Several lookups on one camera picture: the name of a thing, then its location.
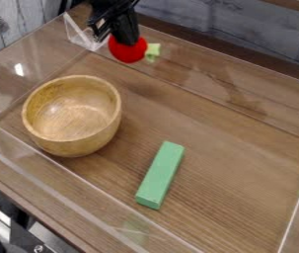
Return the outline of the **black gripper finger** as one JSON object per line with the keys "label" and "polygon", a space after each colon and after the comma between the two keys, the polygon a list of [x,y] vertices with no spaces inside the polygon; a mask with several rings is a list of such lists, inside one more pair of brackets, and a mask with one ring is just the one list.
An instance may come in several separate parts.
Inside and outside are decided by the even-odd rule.
{"label": "black gripper finger", "polygon": [[111,11],[111,34],[124,45],[135,45],[140,38],[138,14],[134,9]]}

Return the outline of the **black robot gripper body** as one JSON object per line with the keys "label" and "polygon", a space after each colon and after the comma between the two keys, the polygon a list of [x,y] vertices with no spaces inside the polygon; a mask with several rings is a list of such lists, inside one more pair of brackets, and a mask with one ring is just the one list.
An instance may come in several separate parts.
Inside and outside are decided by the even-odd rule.
{"label": "black robot gripper body", "polygon": [[94,39],[100,42],[111,34],[111,11],[134,9],[140,0],[88,0],[92,11],[87,26],[92,29]]}

